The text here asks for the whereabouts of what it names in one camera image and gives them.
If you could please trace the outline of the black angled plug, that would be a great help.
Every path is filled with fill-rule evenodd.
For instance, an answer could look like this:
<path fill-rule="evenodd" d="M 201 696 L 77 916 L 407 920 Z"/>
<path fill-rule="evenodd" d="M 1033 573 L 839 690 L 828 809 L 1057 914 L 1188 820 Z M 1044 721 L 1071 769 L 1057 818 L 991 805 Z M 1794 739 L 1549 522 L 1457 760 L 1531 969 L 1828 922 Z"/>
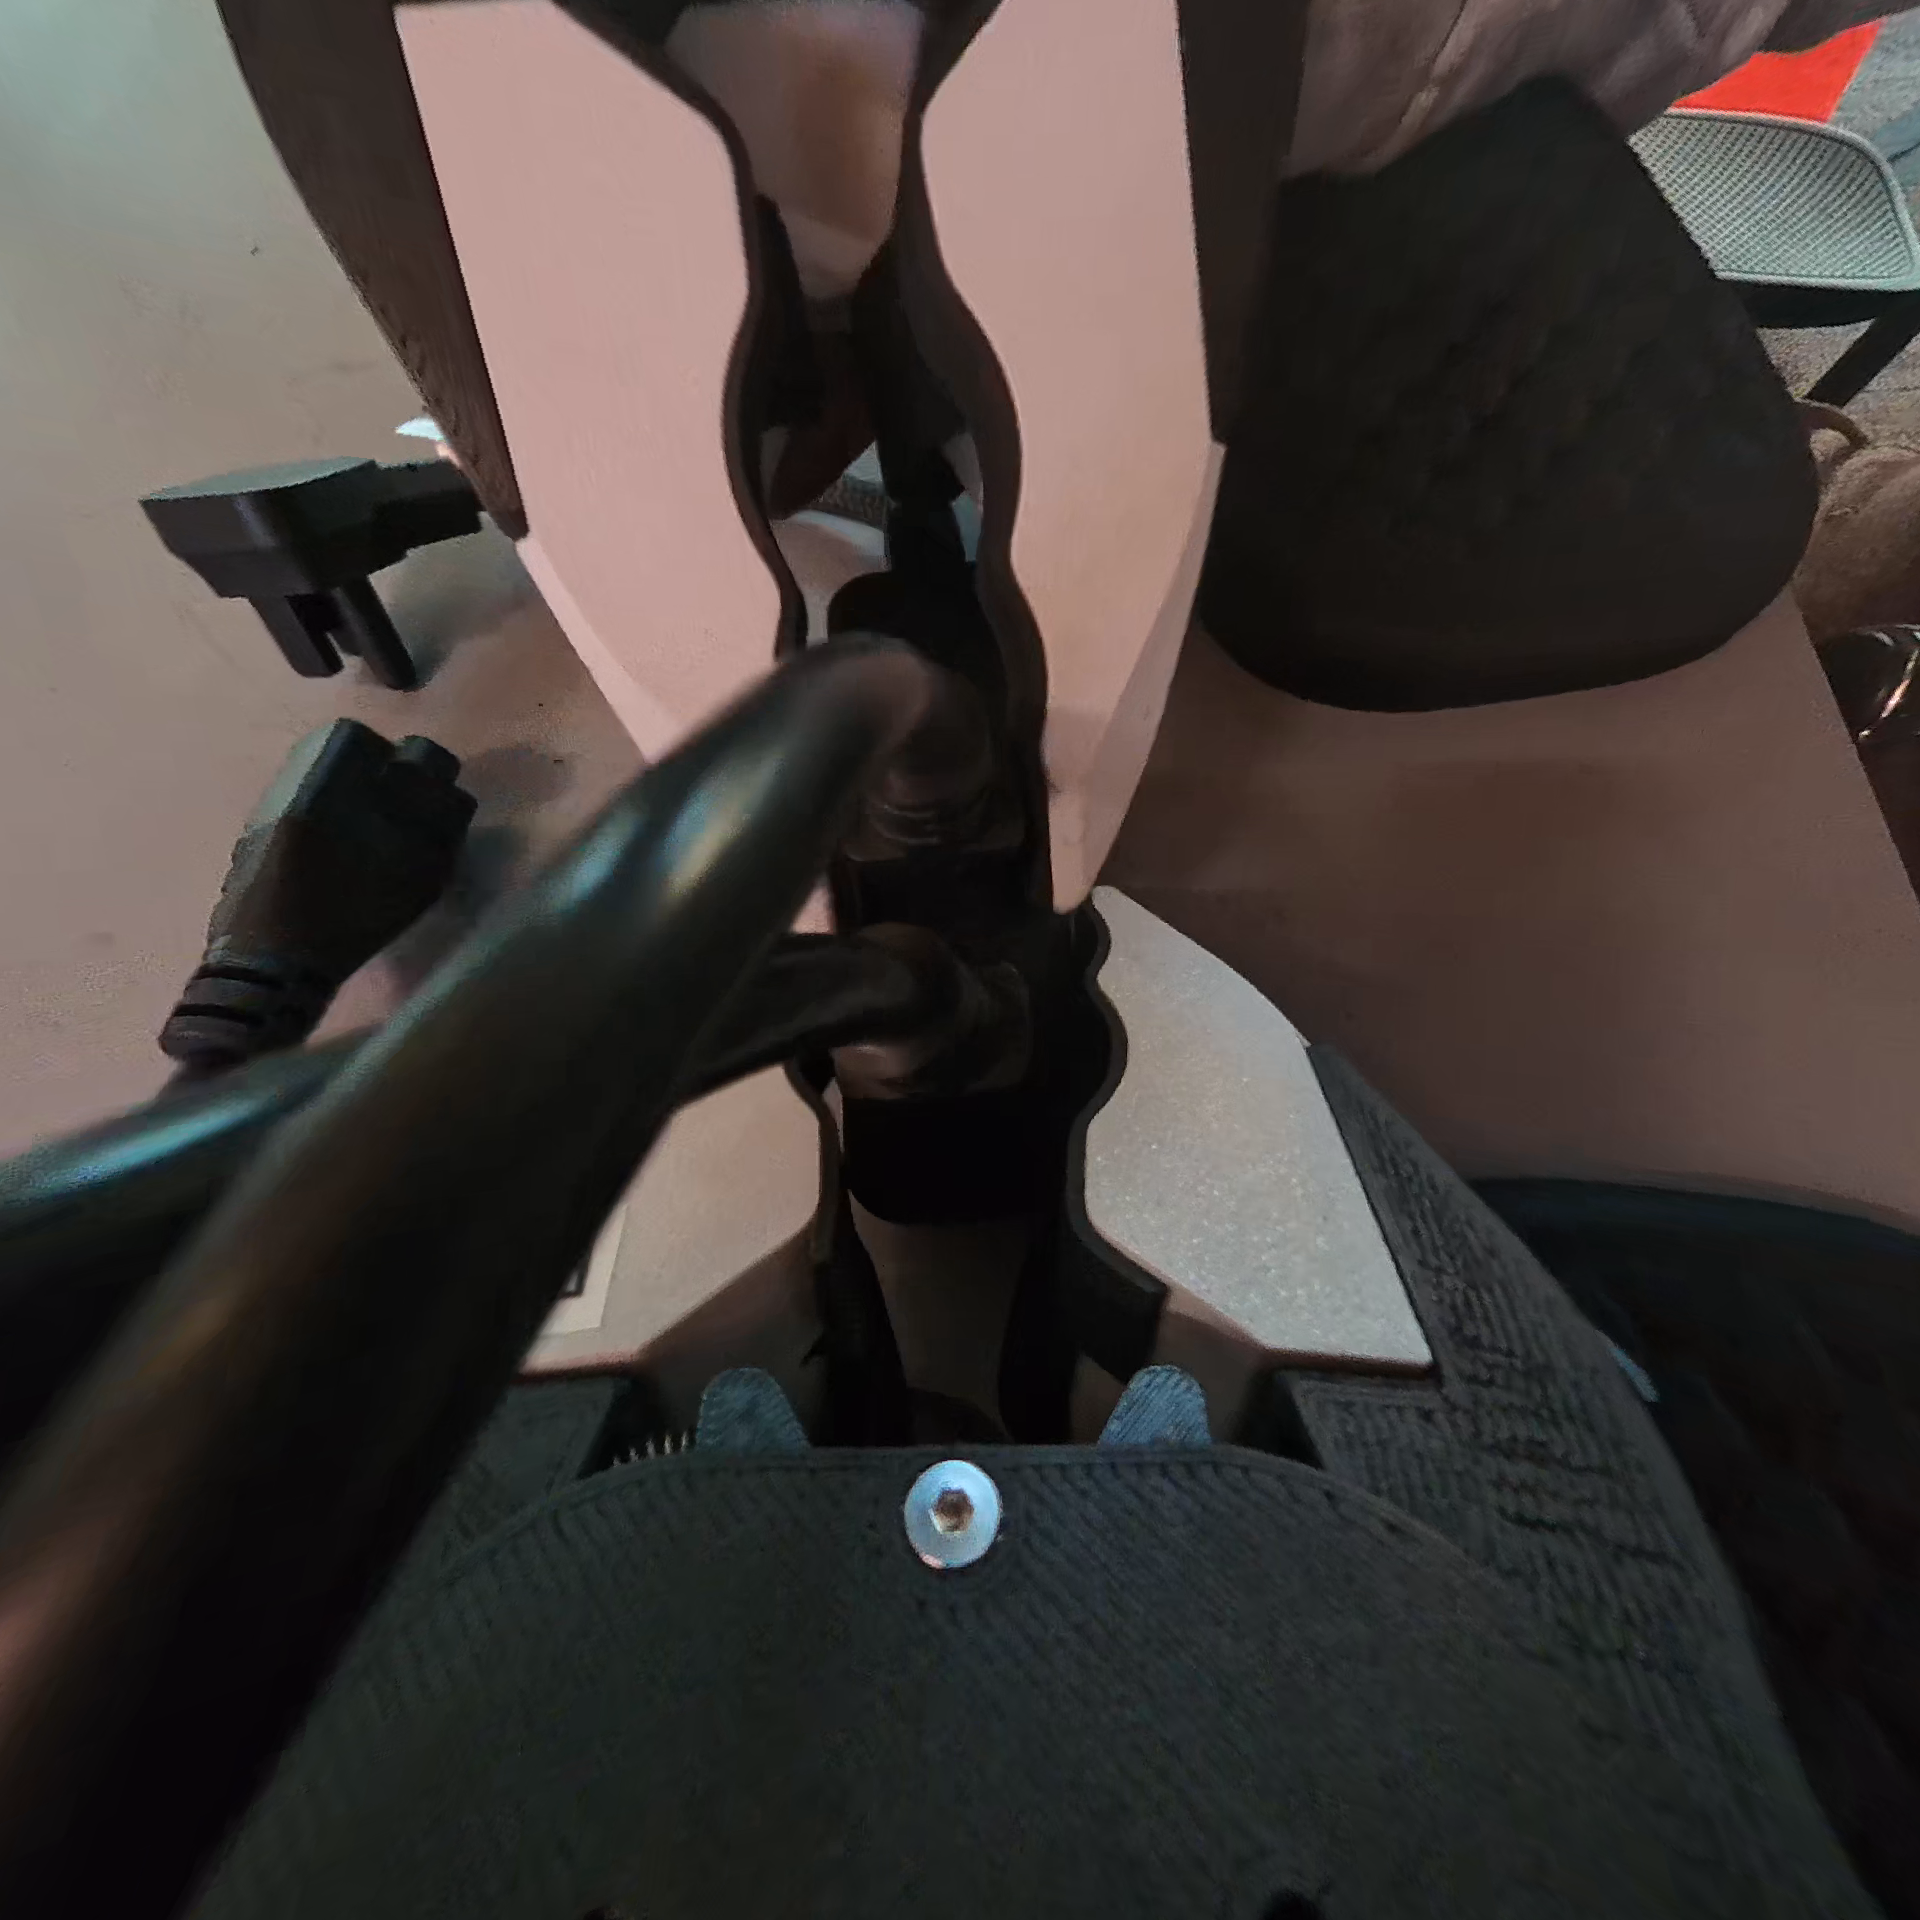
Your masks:
<path fill-rule="evenodd" d="M 1033 1066 L 1033 1009 L 1011 963 L 977 965 L 929 929 L 884 924 L 850 940 L 883 1009 L 833 1046 L 847 1100 L 919 1102 L 1017 1089 Z"/>

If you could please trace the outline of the grey mesh chair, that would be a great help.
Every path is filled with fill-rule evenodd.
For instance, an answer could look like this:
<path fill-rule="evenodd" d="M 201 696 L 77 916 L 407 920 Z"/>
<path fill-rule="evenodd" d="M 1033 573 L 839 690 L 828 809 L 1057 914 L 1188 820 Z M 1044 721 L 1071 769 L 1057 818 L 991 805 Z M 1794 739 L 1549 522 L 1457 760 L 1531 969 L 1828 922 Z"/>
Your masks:
<path fill-rule="evenodd" d="M 1809 120 L 1671 110 L 1630 138 L 1757 329 L 1858 336 L 1809 398 L 1842 406 L 1916 341 L 1908 182 L 1866 138 Z"/>

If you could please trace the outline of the fuzzy brown cloth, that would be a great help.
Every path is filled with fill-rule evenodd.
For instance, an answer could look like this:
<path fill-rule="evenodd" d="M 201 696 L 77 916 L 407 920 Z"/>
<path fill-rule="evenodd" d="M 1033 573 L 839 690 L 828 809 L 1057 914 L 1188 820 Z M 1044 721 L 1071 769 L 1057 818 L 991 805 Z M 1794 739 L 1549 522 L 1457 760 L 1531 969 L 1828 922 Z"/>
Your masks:
<path fill-rule="evenodd" d="M 1875 440 L 1842 410 L 1796 406 L 1818 505 L 1793 596 L 1812 642 L 1918 624 L 1918 451 Z"/>

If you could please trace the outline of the red sheet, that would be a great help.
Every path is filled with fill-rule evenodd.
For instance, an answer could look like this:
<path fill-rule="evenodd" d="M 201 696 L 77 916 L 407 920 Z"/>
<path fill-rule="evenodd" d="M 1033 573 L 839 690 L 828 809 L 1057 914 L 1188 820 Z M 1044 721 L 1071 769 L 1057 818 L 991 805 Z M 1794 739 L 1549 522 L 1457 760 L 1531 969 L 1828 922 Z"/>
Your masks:
<path fill-rule="evenodd" d="M 1884 20 L 1867 20 L 1796 52 L 1763 52 L 1740 69 L 1679 98 L 1677 112 L 1749 112 L 1828 123 L 1862 62 L 1875 50 Z"/>

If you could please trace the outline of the black power plug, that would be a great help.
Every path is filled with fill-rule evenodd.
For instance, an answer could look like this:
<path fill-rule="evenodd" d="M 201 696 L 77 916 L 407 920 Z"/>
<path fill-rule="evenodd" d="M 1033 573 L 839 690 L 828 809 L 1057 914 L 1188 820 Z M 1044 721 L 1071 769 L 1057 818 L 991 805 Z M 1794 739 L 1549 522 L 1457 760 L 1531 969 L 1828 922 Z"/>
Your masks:
<path fill-rule="evenodd" d="M 909 645 L 937 689 L 835 857 L 833 926 L 913 926 L 969 957 L 1009 957 L 1043 922 L 1038 853 L 974 562 L 889 568 L 841 585 L 822 642 L 876 637 Z"/>

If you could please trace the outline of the black flat plug adapter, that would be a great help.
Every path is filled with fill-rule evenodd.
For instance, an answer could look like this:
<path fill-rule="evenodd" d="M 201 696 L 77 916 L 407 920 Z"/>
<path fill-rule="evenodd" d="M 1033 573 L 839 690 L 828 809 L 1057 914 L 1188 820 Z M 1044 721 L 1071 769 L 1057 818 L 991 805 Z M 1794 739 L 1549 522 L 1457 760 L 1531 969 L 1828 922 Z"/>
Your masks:
<path fill-rule="evenodd" d="M 338 676 L 353 657 L 393 690 L 417 689 L 419 669 L 372 576 L 475 534 L 485 512 L 443 459 L 278 465 L 163 486 L 138 505 L 171 557 L 251 606 L 302 678 Z"/>

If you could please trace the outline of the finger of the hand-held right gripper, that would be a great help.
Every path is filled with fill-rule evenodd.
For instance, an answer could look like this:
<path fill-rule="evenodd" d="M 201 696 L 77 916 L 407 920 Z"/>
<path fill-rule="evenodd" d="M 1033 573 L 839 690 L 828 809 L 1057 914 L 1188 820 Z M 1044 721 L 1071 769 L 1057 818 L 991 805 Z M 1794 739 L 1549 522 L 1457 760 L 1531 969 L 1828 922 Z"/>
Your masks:
<path fill-rule="evenodd" d="M 1041 648 L 1057 909 L 1094 889 L 1161 732 L 1220 446 L 1173 3 L 963 4 L 913 160 L 934 290 L 983 346 L 985 561 Z"/>
<path fill-rule="evenodd" d="M 644 761 L 805 640 L 754 474 L 761 234 L 725 115 L 607 12 L 401 4 L 519 557 Z"/>

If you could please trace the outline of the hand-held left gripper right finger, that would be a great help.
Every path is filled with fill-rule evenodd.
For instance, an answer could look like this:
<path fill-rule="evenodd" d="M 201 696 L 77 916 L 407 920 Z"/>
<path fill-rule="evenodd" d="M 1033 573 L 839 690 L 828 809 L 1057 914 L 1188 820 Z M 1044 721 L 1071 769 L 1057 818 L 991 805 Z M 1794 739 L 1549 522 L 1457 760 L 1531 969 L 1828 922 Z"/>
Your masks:
<path fill-rule="evenodd" d="M 1303 1034 L 1234 966 L 1113 888 L 1090 899 L 1108 1074 L 1075 1140 L 1094 1281 L 1143 1290 L 1084 1350 L 1161 1364 L 1212 1422 L 1273 1373 L 1428 1381 L 1434 1348 Z"/>

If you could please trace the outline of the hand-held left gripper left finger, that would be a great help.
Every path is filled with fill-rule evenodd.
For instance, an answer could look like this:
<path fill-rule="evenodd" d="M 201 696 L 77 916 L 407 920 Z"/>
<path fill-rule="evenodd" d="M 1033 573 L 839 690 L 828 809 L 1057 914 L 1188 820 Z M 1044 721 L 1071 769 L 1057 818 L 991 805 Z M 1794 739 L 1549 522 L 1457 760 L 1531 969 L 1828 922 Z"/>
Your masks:
<path fill-rule="evenodd" d="M 529 1376 L 618 1366 L 812 1222 L 821 1118 L 791 1084 L 733 1084 L 665 1124 L 523 1358 Z"/>

